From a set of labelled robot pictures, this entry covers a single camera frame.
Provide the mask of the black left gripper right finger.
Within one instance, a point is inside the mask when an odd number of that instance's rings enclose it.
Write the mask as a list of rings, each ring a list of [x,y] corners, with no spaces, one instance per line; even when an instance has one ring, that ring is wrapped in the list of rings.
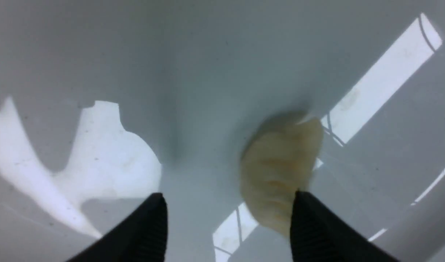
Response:
[[[295,193],[290,226],[294,262],[395,262],[310,192]]]

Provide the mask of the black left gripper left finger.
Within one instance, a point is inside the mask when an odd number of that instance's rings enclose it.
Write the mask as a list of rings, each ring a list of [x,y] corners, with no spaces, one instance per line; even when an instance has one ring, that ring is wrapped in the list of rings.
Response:
[[[151,194],[119,225],[69,262],[164,262],[168,208],[162,193]]]

